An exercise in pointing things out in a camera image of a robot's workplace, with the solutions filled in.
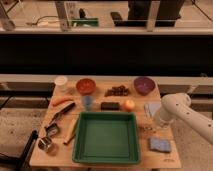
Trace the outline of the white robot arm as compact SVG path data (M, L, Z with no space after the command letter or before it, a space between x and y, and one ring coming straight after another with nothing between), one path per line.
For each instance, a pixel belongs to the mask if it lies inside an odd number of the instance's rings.
M177 117L213 145L213 120L191 109L190 105L191 98L186 93L165 95L153 120L160 127L168 127Z

